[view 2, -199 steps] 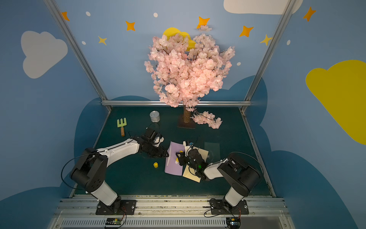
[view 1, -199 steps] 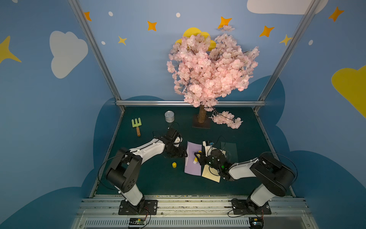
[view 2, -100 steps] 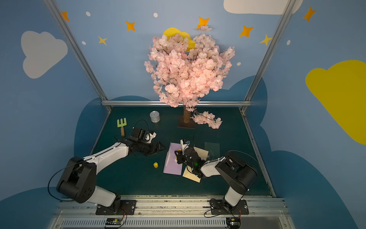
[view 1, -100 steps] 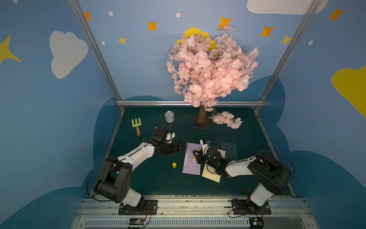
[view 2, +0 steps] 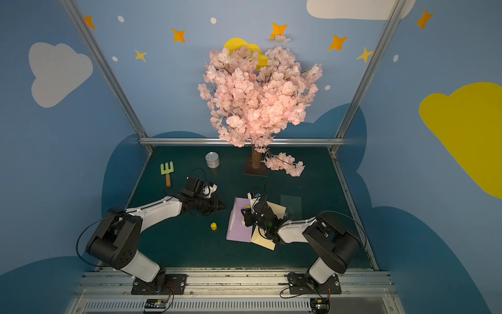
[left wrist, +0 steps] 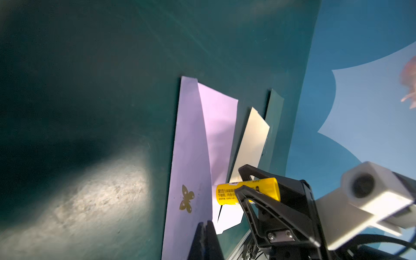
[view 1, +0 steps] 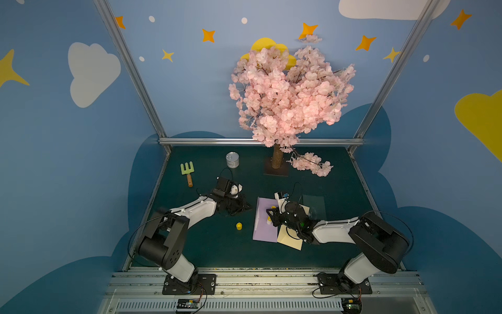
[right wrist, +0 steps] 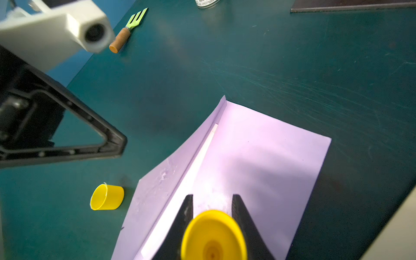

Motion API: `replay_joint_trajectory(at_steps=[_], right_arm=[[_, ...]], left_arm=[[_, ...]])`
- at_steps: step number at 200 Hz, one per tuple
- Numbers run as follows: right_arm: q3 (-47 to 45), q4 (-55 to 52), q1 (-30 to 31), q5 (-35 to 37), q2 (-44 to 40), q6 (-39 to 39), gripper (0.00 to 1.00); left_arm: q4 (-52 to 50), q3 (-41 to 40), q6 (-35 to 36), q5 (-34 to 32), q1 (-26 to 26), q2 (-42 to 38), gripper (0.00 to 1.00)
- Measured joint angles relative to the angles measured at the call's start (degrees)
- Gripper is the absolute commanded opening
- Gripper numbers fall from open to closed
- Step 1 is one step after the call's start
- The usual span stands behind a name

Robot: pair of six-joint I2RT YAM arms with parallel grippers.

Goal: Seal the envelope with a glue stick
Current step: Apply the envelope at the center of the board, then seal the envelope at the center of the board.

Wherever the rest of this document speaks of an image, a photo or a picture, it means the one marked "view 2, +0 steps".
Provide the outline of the cream yellow envelope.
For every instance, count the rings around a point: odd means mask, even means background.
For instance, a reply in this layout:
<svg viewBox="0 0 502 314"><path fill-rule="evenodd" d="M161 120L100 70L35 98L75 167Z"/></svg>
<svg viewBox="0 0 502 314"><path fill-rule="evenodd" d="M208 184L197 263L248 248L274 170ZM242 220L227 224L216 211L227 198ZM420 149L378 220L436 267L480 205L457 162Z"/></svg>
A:
<svg viewBox="0 0 502 314"><path fill-rule="evenodd" d="M285 222L286 208L269 201L260 200L253 205L249 221L254 227L251 243L274 251L281 239L279 227Z"/></svg>

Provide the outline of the purple envelope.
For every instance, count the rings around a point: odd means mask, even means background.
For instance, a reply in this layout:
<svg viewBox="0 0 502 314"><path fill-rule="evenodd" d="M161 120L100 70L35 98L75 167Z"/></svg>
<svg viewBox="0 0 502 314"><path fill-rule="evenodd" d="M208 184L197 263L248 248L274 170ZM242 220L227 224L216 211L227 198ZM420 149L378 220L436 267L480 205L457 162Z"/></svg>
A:
<svg viewBox="0 0 502 314"><path fill-rule="evenodd" d="M248 206L250 206L249 199L235 199L226 234L226 239L228 241L243 243L251 242L253 227L245 225L244 217L241 212L242 209L246 209Z"/></svg>

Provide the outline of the dark green envelope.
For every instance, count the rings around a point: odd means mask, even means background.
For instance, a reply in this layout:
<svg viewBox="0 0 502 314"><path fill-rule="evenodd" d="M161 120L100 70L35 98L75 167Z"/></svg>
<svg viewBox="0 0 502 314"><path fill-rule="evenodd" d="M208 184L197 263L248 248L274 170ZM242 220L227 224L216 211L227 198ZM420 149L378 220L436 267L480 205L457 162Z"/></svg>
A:
<svg viewBox="0 0 502 314"><path fill-rule="evenodd" d="M281 205L286 208L284 218L291 221L303 219L302 200L300 196L281 195Z"/></svg>

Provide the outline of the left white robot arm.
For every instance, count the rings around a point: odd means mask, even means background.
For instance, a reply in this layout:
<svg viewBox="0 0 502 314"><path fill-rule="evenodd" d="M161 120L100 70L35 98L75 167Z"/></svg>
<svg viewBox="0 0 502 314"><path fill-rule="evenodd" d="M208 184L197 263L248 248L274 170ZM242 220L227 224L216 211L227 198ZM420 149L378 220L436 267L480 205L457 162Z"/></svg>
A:
<svg viewBox="0 0 502 314"><path fill-rule="evenodd" d="M99 221L86 245L86 253L116 270L152 283L161 266L139 251L141 234L148 228L191 211L209 215L226 209L210 181L188 177L185 188L172 196L137 208L112 208Z"/></svg>

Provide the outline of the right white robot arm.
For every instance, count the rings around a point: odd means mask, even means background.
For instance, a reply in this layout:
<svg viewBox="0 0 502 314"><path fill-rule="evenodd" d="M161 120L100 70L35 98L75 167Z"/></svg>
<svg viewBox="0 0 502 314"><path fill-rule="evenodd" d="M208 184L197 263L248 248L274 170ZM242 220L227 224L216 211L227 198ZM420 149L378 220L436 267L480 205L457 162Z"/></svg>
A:
<svg viewBox="0 0 502 314"><path fill-rule="evenodd" d="M323 211L309 220L286 221L266 201L257 200L241 213L245 226L256 227L260 237L274 244L307 243L312 247L318 258L300 278L309 288L319 288L335 274L344 274L366 248L364 241L335 218L334 211Z"/></svg>

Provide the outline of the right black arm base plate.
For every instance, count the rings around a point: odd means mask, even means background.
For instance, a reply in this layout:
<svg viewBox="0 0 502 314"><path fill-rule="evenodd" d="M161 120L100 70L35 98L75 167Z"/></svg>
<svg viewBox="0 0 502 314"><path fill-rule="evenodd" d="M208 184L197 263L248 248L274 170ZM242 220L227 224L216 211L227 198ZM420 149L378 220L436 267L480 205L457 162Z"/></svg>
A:
<svg viewBox="0 0 502 314"><path fill-rule="evenodd" d="M286 275L290 294L341 294L341 283L338 275L333 274L321 284L307 274L290 272Z"/></svg>

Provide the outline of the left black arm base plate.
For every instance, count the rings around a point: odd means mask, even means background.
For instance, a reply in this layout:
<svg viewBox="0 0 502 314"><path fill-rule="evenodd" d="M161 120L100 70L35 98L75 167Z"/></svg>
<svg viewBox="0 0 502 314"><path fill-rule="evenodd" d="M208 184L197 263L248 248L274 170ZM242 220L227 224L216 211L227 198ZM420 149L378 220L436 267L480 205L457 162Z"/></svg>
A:
<svg viewBox="0 0 502 314"><path fill-rule="evenodd" d="M132 295L182 295L186 288L187 274L159 273L151 282L134 279Z"/></svg>

